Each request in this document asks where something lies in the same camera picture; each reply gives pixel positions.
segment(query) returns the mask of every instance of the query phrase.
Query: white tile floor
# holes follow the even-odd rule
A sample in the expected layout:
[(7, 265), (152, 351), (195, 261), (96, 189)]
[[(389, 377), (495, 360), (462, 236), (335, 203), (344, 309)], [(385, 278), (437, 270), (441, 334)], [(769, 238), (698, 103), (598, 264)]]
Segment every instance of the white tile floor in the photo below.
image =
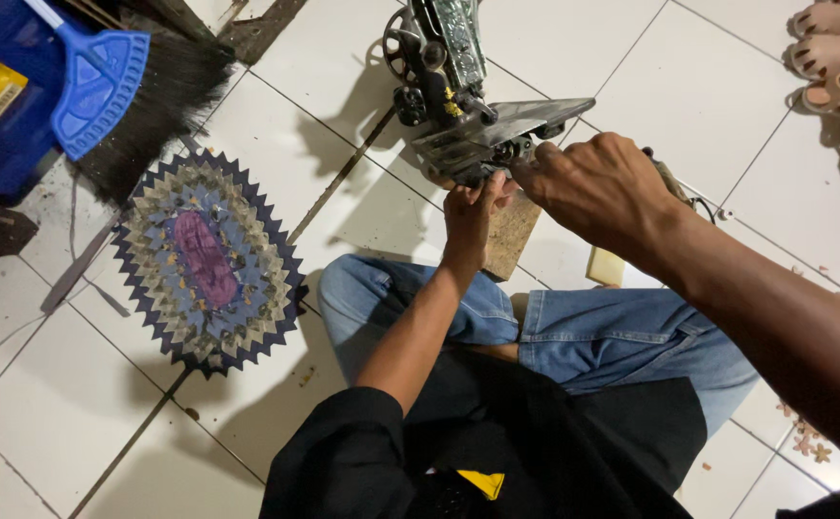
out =
[[(801, 82), (779, 61), (790, 42), (785, 20), (807, 3), (529, 0), (520, 16), (518, 2), (488, 0), (488, 100), (597, 96), (555, 141), (601, 129), (655, 147), (693, 192), (737, 212), (726, 232), (840, 292), (840, 128), (789, 109)], [(377, 43), (400, 7), (309, 0), (257, 65), (238, 69), (206, 124), (201, 142), (250, 169), (285, 230), (390, 106), (396, 82)], [(422, 178), (411, 133), (396, 120), (385, 128), (298, 239), (311, 286), (345, 252), (439, 259), (444, 193)], [(159, 353), (143, 315), (122, 318), (80, 284), (69, 306), (33, 321), (71, 261), (71, 186), (59, 163), (22, 204), (40, 233), (19, 257), (0, 260), (0, 340), (19, 329), (0, 347), (0, 518), (255, 516), (272, 456), (314, 404), (343, 387), (319, 316), (299, 318), (287, 346), (258, 365), (208, 382), (194, 374), (161, 400), (182, 370)], [(79, 187), (75, 214), (80, 252), (111, 210)], [(112, 253), (104, 249), (87, 276), (134, 309)], [(589, 288), (588, 254), (542, 217), (504, 288)], [(637, 270), (625, 284), (659, 286)], [(778, 404), (760, 383), (705, 447), (677, 494), (696, 518), (772, 517), (840, 489), (839, 450), (824, 442), (835, 451), (829, 464), (795, 452), (795, 416)]]

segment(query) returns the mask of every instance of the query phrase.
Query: broom bristles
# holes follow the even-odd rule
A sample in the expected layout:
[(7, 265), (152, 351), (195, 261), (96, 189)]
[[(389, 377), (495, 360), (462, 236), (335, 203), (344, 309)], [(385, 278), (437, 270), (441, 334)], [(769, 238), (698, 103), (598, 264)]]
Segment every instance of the broom bristles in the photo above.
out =
[(201, 128), (201, 112), (223, 96), (232, 63), (233, 56), (215, 43), (151, 37), (135, 99), (109, 135), (76, 162), (99, 198), (124, 205), (164, 147)]

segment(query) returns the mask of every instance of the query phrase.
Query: black shirt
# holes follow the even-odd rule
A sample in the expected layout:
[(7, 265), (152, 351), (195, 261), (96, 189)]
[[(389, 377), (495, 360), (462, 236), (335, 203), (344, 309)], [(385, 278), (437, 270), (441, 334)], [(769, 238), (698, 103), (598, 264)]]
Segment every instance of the black shirt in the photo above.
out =
[[(571, 397), (455, 351), (406, 419), (371, 388), (318, 405), (273, 460), (260, 517), (690, 518), (672, 493), (705, 440), (689, 379)], [(802, 516), (840, 516), (831, 501)]]

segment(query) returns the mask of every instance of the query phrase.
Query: hand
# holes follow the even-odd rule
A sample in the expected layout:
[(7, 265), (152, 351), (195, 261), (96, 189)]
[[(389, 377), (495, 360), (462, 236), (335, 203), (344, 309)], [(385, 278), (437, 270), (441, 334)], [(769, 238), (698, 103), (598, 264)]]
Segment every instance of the hand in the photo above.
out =
[(471, 189), (458, 185), (446, 197), (446, 230), (449, 241), (443, 264), (477, 272), (487, 262), (490, 217), (512, 203), (519, 185), (498, 171), (482, 186)]
[(665, 247), (665, 231), (691, 212), (630, 138), (602, 133), (563, 152), (544, 142), (535, 156), (534, 163), (516, 159), (510, 168), (529, 198), (587, 242), (639, 267)]

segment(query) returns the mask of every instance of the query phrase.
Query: zigzag fabric mat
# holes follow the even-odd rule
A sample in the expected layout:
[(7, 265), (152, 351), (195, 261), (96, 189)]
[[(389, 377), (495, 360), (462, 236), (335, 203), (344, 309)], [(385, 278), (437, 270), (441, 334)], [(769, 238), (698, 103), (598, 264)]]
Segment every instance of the zigzag fabric mat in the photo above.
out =
[(295, 329), (301, 260), (257, 188), (224, 154), (174, 156), (142, 177), (113, 241), (160, 351), (206, 378)]

